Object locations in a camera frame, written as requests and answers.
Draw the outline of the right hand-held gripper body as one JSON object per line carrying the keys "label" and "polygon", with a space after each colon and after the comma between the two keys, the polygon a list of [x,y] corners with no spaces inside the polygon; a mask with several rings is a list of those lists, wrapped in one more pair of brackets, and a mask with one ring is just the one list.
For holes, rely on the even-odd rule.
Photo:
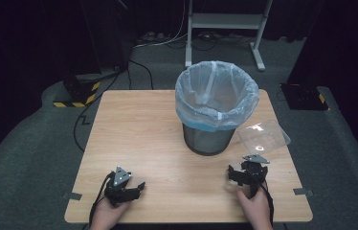
{"label": "right hand-held gripper body", "polygon": [[250,196],[257,193],[258,187],[266,180],[269,161],[259,154],[244,155],[244,162],[240,164],[242,169],[241,184],[250,187]]}

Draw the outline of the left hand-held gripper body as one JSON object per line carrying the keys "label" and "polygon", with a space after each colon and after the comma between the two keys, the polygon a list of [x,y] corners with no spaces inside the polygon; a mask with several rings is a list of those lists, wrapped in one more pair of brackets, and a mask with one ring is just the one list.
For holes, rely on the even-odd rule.
{"label": "left hand-held gripper body", "polygon": [[125,188],[131,173],[125,171],[121,166],[118,166],[114,172],[111,173],[110,180],[106,184],[104,195],[108,198],[112,206],[118,206],[132,200],[132,193]]}

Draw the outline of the metal mesh trash bin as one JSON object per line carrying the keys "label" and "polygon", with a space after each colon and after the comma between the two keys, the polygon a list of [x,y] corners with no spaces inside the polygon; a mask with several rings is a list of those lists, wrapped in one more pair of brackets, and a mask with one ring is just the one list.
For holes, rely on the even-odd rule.
{"label": "metal mesh trash bin", "polygon": [[183,133],[185,143],[191,151],[199,155],[213,156],[229,146],[235,130],[205,131],[183,125]]}

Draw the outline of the person's left hand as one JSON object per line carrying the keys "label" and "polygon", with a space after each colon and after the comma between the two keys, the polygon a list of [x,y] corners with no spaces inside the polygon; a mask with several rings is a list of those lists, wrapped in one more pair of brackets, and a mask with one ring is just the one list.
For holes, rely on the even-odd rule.
{"label": "person's left hand", "polygon": [[125,202],[114,207],[108,199],[103,199],[95,209],[90,230],[111,230],[128,210],[129,206],[130,202]]}

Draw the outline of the person's right hand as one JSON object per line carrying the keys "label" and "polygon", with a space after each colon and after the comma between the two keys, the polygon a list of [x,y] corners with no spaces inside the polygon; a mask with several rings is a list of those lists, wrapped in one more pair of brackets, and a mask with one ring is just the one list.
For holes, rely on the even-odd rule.
{"label": "person's right hand", "polygon": [[269,201],[264,189],[259,188],[252,198],[248,198],[239,187],[235,189],[235,194],[244,217],[254,230],[273,230]]}

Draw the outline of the translucent plastic bin liner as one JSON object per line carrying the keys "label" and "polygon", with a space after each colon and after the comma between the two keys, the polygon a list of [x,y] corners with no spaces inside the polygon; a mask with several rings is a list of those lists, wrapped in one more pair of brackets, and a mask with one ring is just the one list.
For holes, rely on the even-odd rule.
{"label": "translucent plastic bin liner", "polygon": [[224,61],[201,61],[183,71],[175,84],[181,122],[203,131],[242,125],[259,101],[257,83],[244,70]]}

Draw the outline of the black base with yellow stripes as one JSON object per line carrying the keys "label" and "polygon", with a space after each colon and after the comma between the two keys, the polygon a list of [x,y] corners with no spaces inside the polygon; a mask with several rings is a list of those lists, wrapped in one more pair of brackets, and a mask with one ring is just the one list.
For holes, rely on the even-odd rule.
{"label": "black base with yellow stripes", "polygon": [[280,88],[289,108],[292,110],[325,111],[329,109],[325,97],[317,88],[307,88],[298,84],[287,83],[282,83]]}
{"label": "black base with yellow stripes", "polygon": [[98,81],[81,82],[72,74],[62,75],[62,85],[53,99],[53,105],[85,107],[95,100],[99,87]]}

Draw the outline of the white metal stand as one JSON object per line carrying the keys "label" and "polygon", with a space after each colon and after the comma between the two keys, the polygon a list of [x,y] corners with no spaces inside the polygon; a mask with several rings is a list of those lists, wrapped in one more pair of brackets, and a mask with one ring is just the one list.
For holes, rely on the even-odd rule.
{"label": "white metal stand", "polygon": [[266,0],[262,14],[228,14],[228,13],[202,13],[193,11],[193,0],[189,0],[187,44],[185,50],[185,67],[192,65],[192,30],[193,29],[235,29],[255,30],[255,40],[250,42],[251,52],[257,69],[266,69],[259,52],[259,45],[269,17],[273,0]]}

